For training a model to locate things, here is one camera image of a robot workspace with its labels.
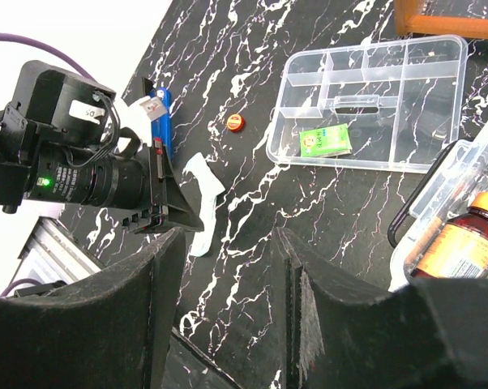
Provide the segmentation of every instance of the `black marble table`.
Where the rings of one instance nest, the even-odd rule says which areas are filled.
[[[274,165],[265,144],[290,55],[394,39],[390,0],[174,0],[126,90],[130,104],[140,76],[169,88],[174,168],[181,176],[202,152],[226,188],[210,252],[187,259],[175,326],[241,387],[279,387],[264,260],[274,227],[292,229],[353,275],[389,285],[387,226],[422,176]],[[467,68],[461,136],[474,136],[488,119],[487,41],[469,42]],[[225,129],[231,113],[246,119],[242,132]],[[181,185],[198,211],[196,180],[186,174]],[[114,210],[68,206],[61,221],[106,265],[154,239],[122,231]]]

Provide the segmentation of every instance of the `white wall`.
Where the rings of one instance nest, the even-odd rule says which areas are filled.
[[[60,49],[98,82],[121,94],[171,2],[11,0],[0,2],[0,32]],[[31,59],[72,70],[40,50],[0,43],[0,109],[10,101],[21,66]],[[19,251],[36,219],[37,211],[29,206],[15,216],[0,212],[0,292],[15,272]]]

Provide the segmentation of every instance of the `red bottle cap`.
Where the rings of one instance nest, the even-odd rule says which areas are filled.
[[[228,121],[226,122],[226,127],[228,127],[228,130],[232,132],[238,132],[244,127],[244,124],[246,123],[244,122],[242,116],[238,113],[234,113],[228,118]]]

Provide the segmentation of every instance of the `pill bottle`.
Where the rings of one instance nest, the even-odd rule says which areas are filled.
[[[476,278],[488,268],[488,192],[446,222],[411,276]]]

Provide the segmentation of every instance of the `green box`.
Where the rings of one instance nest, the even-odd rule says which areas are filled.
[[[302,156],[342,156],[352,152],[349,126],[340,124],[300,133]]]

